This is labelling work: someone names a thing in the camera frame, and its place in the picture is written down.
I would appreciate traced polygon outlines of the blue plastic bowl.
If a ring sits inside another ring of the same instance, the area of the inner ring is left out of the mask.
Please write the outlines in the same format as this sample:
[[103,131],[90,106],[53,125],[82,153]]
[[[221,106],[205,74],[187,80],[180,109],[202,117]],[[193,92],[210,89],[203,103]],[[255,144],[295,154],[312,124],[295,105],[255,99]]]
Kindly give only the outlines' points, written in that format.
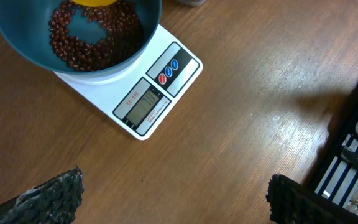
[[140,49],[118,65],[96,72],[76,72],[53,54],[47,37],[47,22],[60,3],[61,0],[0,0],[0,32],[27,60],[47,70],[70,75],[116,73],[130,66],[140,57],[155,34],[162,13],[161,0],[133,0],[145,34]]

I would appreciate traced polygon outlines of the yellow plastic measuring scoop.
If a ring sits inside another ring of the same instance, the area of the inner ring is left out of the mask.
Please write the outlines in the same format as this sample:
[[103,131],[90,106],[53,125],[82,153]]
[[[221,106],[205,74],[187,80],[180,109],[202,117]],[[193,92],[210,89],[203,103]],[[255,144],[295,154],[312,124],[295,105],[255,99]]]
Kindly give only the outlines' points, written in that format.
[[99,7],[114,4],[117,0],[72,0],[76,4],[86,7]]

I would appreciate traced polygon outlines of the clear plastic bean container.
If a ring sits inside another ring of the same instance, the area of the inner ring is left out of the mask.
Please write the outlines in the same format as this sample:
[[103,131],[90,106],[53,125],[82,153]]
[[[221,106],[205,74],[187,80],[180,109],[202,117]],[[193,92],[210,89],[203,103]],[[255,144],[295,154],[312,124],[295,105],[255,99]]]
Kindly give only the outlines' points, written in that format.
[[207,0],[176,0],[180,4],[186,5],[188,7],[200,7],[202,6]]

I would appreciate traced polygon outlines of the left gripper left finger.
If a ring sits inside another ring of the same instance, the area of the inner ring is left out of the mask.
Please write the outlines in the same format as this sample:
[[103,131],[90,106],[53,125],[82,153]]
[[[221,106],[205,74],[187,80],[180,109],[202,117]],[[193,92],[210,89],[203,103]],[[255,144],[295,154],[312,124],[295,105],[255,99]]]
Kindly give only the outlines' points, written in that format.
[[84,191],[75,167],[0,204],[0,224],[72,223]]

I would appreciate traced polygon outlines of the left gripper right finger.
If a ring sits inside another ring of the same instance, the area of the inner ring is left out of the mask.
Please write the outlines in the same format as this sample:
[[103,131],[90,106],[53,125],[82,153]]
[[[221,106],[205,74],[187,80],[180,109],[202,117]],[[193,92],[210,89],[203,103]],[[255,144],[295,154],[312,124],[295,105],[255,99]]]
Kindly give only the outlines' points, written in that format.
[[270,220],[278,224],[358,224],[358,215],[281,174],[270,179],[266,199]]

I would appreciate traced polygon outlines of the red adzuki beans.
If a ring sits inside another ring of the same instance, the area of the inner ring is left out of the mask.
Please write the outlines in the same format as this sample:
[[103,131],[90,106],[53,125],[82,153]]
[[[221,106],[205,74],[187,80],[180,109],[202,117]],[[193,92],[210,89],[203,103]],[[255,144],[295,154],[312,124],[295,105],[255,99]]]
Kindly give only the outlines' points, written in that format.
[[[136,4],[116,1],[108,6],[88,7],[63,1],[48,21],[54,54],[76,72],[94,72],[113,67],[134,55],[143,40]],[[89,22],[97,22],[106,36],[92,44],[71,35],[68,24],[76,10]]]

